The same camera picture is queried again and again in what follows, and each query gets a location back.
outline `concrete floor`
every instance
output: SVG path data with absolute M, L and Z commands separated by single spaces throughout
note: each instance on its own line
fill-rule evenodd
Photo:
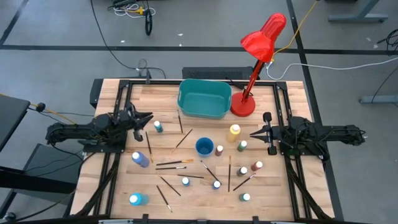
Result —
M 10 23 L 22 0 L 0 1 L 0 32 Z M 366 2 L 355 4 L 320 1 L 302 27 L 306 49 L 384 50 L 376 42 L 396 29 L 398 13 L 395 1 L 381 1 L 374 12 L 388 13 L 383 24 L 331 24 L 328 14 L 357 12 Z M 220 0 L 220 1 L 150 1 L 157 12 L 150 37 L 144 33 L 144 20 L 118 17 L 106 8 L 108 0 L 95 0 L 99 23 L 108 45 L 115 46 L 194 46 L 237 47 L 247 33 L 257 30 L 273 12 L 289 13 L 285 1 Z M 300 22 L 312 1 L 293 0 Z M 283 47 L 293 36 L 290 19 L 276 47 Z M 103 46 L 91 13 L 89 0 L 29 0 L 22 15 L 7 38 L 6 45 L 69 45 Z M 130 66 L 140 58 L 148 66 L 165 70 L 168 78 L 181 78 L 182 67 L 222 67 L 254 65 L 245 52 L 115 52 Z M 381 62 L 383 55 L 309 55 L 310 64 L 331 67 L 352 67 Z M 298 54 L 279 54 L 270 72 L 278 77 L 290 63 L 299 63 Z M 398 219 L 398 151 L 395 130 L 398 108 L 394 105 L 358 103 L 362 95 L 372 95 L 385 77 L 398 65 L 389 64 L 338 72 L 311 68 L 310 73 L 325 125 L 355 124 L 367 131 L 366 143 L 359 147 L 341 143 L 329 144 L 341 206 L 345 220 L 368 223 L 394 223 Z M 267 79 L 265 71 L 262 79 Z M 120 66 L 106 51 L 76 50 L 0 50 L 0 92 L 31 102 L 45 102 L 55 111 L 93 114 L 88 104 L 94 78 L 131 77 L 136 71 Z M 152 72 L 154 77 L 160 73 Z M 301 67 L 292 67 L 284 80 L 303 80 Z M 398 75 L 394 75 L 380 94 L 397 94 Z M 85 123 L 90 118 L 73 117 Z M 21 169 L 37 143 L 45 144 L 44 136 L 53 121 L 29 112 L 0 154 L 0 165 Z M 60 145 L 78 151 L 75 142 Z M 6 193 L 0 190 L 1 196 Z M 22 217 L 52 202 L 19 196 L 11 210 Z M 35 218 L 59 217 L 59 205 Z

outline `blue cup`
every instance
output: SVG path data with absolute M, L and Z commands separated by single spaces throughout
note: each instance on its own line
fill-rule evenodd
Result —
M 195 149 L 200 157 L 209 157 L 214 149 L 213 141 L 210 138 L 200 138 L 195 144 Z

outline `red lamp shade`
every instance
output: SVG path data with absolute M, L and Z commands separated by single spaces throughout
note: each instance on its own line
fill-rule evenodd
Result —
M 236 116 L 249 116 L 256 108 L 254 98 L 249 96 L 265 63 L 271 61 L 274 54 L 274 42 L 286 25 L 286 18 L 275 13 L 268 18 L 261 30 L 248 34 L 241 40 L 243 48 L 258 59 L 246 91 L 235 93 L 231 99 L 231 112 Z
M 274 42 L 286 25 L 286 18 L 275 13 L 268 18 L 261 30 L 248 34 L 241 40 L 243 48 L 262 62 L 270 62 L 274 54 Z

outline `small bottle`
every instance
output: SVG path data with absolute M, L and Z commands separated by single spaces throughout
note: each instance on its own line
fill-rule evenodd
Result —
M 141 167 L 145 168 L 149 166 L 149 160 L 143 155 L 142 152 L 134 152 L 131 157 L 132 160 Z
M 181 181 L 184 186 L 190 185 L 190 181 L 189 181 L 188 177 L 184 177 Z
M 156 131 L 157 131 L 158 133 L 162 133 L 162 132 L 163 132 L 163 127 L 162 127 L 162 125 L 160 124 L 159 121 L 155 121 L 155 122 L 154 122 L 154 126 L 155 126 Z
M 226 136 L 226 140 L 228 142 L 235 142 L 239 138 L 240 134 L 241 134 L 241 127 L 239 127 L 239 125 L 237 124 L 234 124 L 229 128 L 229 133 Z
M 238 169 L 238 171 L 236 172 L 236 175 L 238 175 L 238 177 L 243 176 L 244 174 L 247 174 L 248 172 L 248 168 L 246 167 L 241 167 Z
M 239 200 L 241 202 L 247 202 L 250 200 L 250 195 L 248 193 L 241 194 L 239 195 Z
M 261 167 L 262 167 L 262 162 L 258 161 L 251 166 L 251 170 L 256 171 L 261 169 Z
M 217 149 L 216 149 L 216 152 L 215 152 L 216 156 L 220 156 L 221 153 L 223 153 L 223 150 L 224 150 L 223 146 L 217 146 Z
M 146 194 L 134 193 L 130 196 L 130 204 L 133 206 L 146 205 L 149 202 L 149 197 Z
M 221 183 L 219 181 L 214 181 L 213 182 L 213 189 L 217 190 L 219 189 L 219 187 L 221 186 Z
M 248 142 L 247 141 L 241 141 L 238 145 L 238 151 L 239 152 L 243 152 L 246 148 L 246 146 L 248 146 Z

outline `wooden tabletop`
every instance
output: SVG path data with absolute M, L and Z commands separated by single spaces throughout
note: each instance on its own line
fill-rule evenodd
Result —
M 118 83 L 117 79 L 104 80 L 96 115 L 113 111 Z M 292 114 L 311 119 L 303 83 L 287 82 L 287 86 Z M 232 89 L 233 92 L 239 91 L 237 88 Z M 144 128 L 149 135 L 154 163 L 147 168 L 141 168 L 132 161 L 131 155 L 134 151 L 140 151 L 149 158 L 149 150 L 146 139 L 137 142 L 130 131 L 127 137 L 126 151 L 122 154 L 119 165 L 111 217 L 142 218 L 142 214 L 147 213 L 149 218 L 161 219 L 252 220 L 252 216 L 258 216 L 260 220 L 293 220 L 284 158 L 279 154 L 269 156 L 267 144 L 249 137 L 249 133 L 262 127 L 262 114 L 266 111 L 270 111 L 273 115 L 272 125 L 278 125 L 274 94 L 269 86 L 254 86 L 252 93 L 256 101 L 256 110 L 245 118 L 237 117 L 231 112 L 219 120 L 192 118 L 180 113 L 184 131 L 182 134 L 177 114 L 178 85 L 134 85 L 131 100 L 136 109 L 140 112 L 150 111 L 154 114 L 152 121 Z M 282 111 L 285 119 L 287 115 L 284 104 L 282 104 Z M 157 133 L 154 128 L 153 121 L 156 120 L 162 123 L 164 129 L 162 134 Z M 248 142 L 244 152 L 236 150 L 238 142 L 228 143 L 226 140 L 226 135 L 232 124 L 240 125 L 240 138 Z M 190 135 L 174 153 L 171 153 L 171 149 L 191 128 L 193 131 Z M 145 138 L 144 131 L 141 131 L 141 134 Z M 213 154 L 209 158 L 203 159 L 222 183 L 218 190 L 212 189 L 211 184 L 214 179 L 201 165 L 201 158 L 198 157 L 195 150 L 195 143 L 201 137 L 209 137 L 215 146 L 224 146 L 224 152 L 220 157 Z M 228 192 L 229 156 L 232 156 L 230 192 Z M 103 157 L 104 154 L 98 153 L 84 163 L 71 214 L 79 211 L 96 190 Z M 187 166 L 187 169 L 155 170 L 156 163 L 184 159 L 194 159 L 194 162 L 184 163 L 183 165 Z M 238 177 L 236 171 L 241 166 L 249 168 L 256 161 L 262 161 L 264 167 L 256 171 L 255 177 L 233 192 L 232 189 L 252 174 L 249 169 L 248 174 Z M 303 156 L 302 164 L 308 191 L 325 213 L 333 217 L 330 194 L 321 161 L 315 156 Z M 173 185 L 181 196 L 167 186 L 156 173 Z M 190 178 L 191 185 L 184 187 L 181 183 L 182 177 L 176 174 L 200 175 L 205 176 L 206 179 Z M 156 185 L 163 191 L 173 213 L 168 210 Z M 101 213 L 104 213 L 107 191 L 105 191 L 101 203 Z M 303 216 L 301 194 L 298 190 L 296 191 L 300 214 Z M 135 192 L 147 194 L 149 196 L 148 205 L 137 207 L 130 205 L 129 196 Z M 240 202 L 238 196 L 242 193 L 249 193 L 250 201 Z

